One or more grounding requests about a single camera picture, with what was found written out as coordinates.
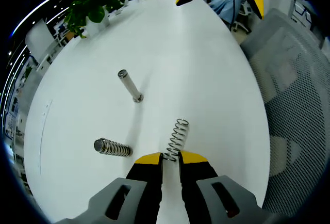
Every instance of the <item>mesh chair back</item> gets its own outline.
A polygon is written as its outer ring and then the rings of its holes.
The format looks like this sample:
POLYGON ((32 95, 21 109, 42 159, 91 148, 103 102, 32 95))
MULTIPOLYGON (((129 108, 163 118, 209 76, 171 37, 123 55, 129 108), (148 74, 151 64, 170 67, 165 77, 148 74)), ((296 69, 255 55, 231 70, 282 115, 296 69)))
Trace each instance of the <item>mesh chair back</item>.
POLYGON ((293 216, 329 158, 330 64, 313 34, 275 9, 241 47, 262 93, 271 137, 263 208, 293 216))

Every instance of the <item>metal rod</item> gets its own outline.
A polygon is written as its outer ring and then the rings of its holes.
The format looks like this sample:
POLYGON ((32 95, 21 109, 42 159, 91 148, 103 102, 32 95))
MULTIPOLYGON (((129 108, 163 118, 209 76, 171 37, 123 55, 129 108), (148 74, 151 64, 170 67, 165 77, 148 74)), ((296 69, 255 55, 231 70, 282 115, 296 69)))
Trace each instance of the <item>metal rod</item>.
POLYGON ((118 77, 121 82, 124 84, 128 92, 132 95, 133 101, 136 103, 140 103, 143 100, 143 95, 136 89, 133 81, 130 79, 128 72, 123 69, 118 72, 118 77))
POLYGON ((133 154, 133 149, 128 145, 123 145, 106 138, 100 138, 94 142, 94 149, 101 154, 129 157, 133 154))

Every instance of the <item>led light strip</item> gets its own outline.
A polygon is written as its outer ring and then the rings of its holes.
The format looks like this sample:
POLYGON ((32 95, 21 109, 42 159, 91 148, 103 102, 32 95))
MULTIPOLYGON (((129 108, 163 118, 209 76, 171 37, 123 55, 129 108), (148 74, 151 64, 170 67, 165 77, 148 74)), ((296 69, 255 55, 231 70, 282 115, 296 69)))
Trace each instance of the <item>led light strip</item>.
POLYGON ((52 17, 52 19, 50 19, 47 24, 49 24, 52 20, 54 20, 56 17, 58 17, 59 15, 61 15, 63 12, 65 12, 66 10, 68 10, 68 7, 66 7, 66 9, 64 9, 63 11, 61 11, 60 13, 56 14, 54 17, 52 17))
POLYGON ((14 29, 14 31, 12 32, 11 36, 14 35, 14 33, 16 32, 16 30, 24 23, 24 21, 32 15, 32 13, 34 13, 36 10, 38 10, 41 6, 43 6, 44 4, 46 4, 48 1, 50 0, 45 0, 44 2, 42 2, 39 6, 37 6, 35 9, 33 9, 25 18, 22 19, 22 21, 18 24, 18 26, 14 29))
POLYGON ((16 74, 17 74, 17 72, 19 71, 20 66, 21 66, 21 64, 23 63, 24 59, 25 59, 25 57, 24 57, 23 60, 21 61, 20 65, 18 66, 18 68, 17 68, 17 70, 16 70, 16 72, 15 72, 13 78, 12 78, 12 81, 11 81, 11 83, 10 83, 10 85, 9 85, 9 88, 8 88, 9 91, 8 91, 8 94, 6 95, 5 105, 4 105, 4 111, 3 111, 3 113, 2 113, 2 125, 3 125, 3 126, 4 126, 4 118, 5 118, 6 104, 7 104, 7 100, 8 100, 8 98, 9 98, 10 88, 11 88, 11 86, 12 86, 12 83, 13 83, 14 80, 15 80, 16 74))

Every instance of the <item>office desk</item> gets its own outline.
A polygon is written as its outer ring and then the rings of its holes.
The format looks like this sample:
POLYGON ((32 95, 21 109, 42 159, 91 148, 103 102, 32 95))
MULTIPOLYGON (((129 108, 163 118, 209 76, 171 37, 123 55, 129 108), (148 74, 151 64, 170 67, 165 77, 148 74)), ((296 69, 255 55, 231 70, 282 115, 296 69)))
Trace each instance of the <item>office desk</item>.
MULTIPOLYGON (((270 144, 266 112, 250 66, 229 30, 202 0, 132 2, 93 39, 60 52, 33 99, 24 159, 31 191, 50 221, 73 218, 134 161, 165 152, 177 118, 190 123, 185 150, 209 159, 253 192, 266 194, 270 144), (126 69, 143 102, 117 77, 126 69), (105 137, 129 158, 93 148, 105 137)), ((186 223, 178 165, 164 162, 158 223, 186 223)))

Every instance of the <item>coil spring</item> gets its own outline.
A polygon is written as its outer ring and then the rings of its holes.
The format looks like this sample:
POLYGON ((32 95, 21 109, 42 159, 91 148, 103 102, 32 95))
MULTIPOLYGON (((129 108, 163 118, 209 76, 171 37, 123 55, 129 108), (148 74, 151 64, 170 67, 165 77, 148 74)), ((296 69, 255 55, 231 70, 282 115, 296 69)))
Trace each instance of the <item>coil spring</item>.
POLYGON ((184 119, 176 119, 175 128, 173 129, 172 137, 170 138, 169 147, 166 148, 168 151, 164 153, 164 159, 168 161, 176 161, 176 157, 179 156, 179 151, 184 146, 184 142, 187 138, 189 131, 189 122, 184 119))
POLYGON ((94 148, 101 154, 129 157, 133 150, 128 145, 123 145, 106 138, 100 138, 94 142, 94 148))

